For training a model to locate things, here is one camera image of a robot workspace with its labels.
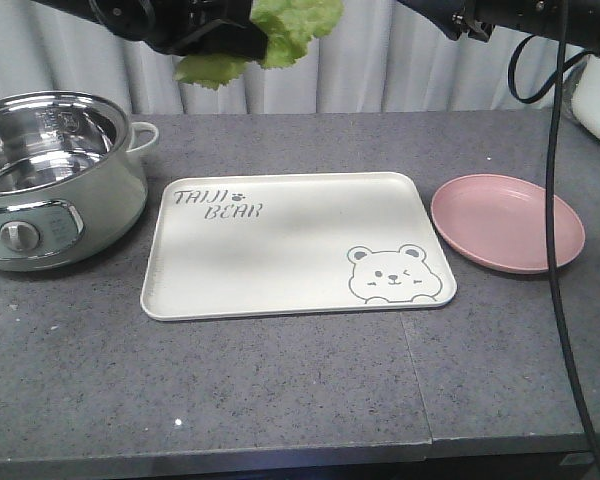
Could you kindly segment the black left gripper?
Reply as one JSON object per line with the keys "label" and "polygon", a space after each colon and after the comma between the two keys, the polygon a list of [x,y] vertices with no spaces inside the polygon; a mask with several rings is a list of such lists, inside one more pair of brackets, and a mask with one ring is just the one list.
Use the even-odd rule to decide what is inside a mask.
{"label": "black left gripper", "polygon": [[179,56],[264,58],[267,35],[250,20],[250,1],[94,1],[97,20],[117,36]]}

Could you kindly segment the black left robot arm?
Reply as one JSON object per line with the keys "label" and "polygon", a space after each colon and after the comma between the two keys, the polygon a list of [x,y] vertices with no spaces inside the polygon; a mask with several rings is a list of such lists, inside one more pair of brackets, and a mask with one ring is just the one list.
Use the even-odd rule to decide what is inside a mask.
{"label": "black left robot arm", "polygon": [[164,55],[228,54],[262,60],[267,35],[251,21],[250,1],[74,0],[45,6],[88,20]]}

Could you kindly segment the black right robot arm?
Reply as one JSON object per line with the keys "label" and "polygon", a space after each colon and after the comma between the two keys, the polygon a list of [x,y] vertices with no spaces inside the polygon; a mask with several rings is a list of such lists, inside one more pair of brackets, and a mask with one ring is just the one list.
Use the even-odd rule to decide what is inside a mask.
{"label": "black right robot arm", "polygon": [[465,34],[483,42],[497,27],[558,40],[562,7],[566,6],[566,43],[600,56],[600,0],[411,0],[402,4],[453,41]]}

